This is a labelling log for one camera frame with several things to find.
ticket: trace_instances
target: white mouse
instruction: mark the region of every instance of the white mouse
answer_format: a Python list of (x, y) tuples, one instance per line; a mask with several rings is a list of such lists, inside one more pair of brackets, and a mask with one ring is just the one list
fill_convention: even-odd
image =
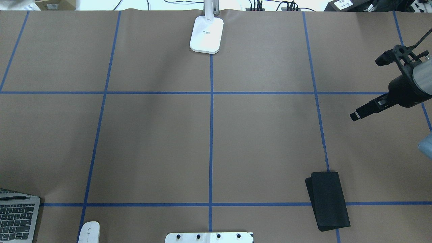
[(85, 223), (79, 232), (78, 243), (99, 243), (99, 230), (98, 222)]

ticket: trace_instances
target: black cloth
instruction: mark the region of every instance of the black cloth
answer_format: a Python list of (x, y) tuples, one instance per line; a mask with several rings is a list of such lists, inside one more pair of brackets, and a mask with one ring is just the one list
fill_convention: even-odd
[(337, 172), (314, 172), (305, 182), (320, 231), (351, 226)]

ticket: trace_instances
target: label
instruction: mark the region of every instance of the label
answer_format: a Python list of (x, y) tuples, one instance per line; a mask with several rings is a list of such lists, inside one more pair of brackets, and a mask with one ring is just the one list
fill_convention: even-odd
[(351, 3), (350, 0), (340, 0), (340, 1), (334, 2), (334, 5), (335, 5), (339, 10), (342, 10), (342, 9), (345, 9), (345, 8), (347, 8), (347, 7), (349, 7), (349, 6), (352, 6), (353, 3)]
[(57, 10), (58, 9), (58, 4), (47, 4), (47, 8), (49, 10)]

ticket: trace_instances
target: laptop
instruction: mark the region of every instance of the laptop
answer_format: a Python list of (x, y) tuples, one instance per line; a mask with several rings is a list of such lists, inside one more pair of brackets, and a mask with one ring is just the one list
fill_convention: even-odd
[(0, 188), (0, 243), (31, 243), (41, 199)]

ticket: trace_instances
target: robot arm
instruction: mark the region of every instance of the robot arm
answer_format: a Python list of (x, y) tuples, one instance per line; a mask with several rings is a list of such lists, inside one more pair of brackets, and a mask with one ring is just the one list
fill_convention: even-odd
[(397, 64), (402, 75), (393, 79), (388, 85), (388, 93), (381, 95), (359, 107), (349, 116), (353, 121), (365, 118), (373, 113), (380, 113), (396, 104), (412, 107), (432, 98), (432, 59), (429, 52), (415, 55), (413, 50), (432, 32), (430, 29), (415, 45), (406, 47), (396, 45), (385, 51), (375, 63), (378, 66)]

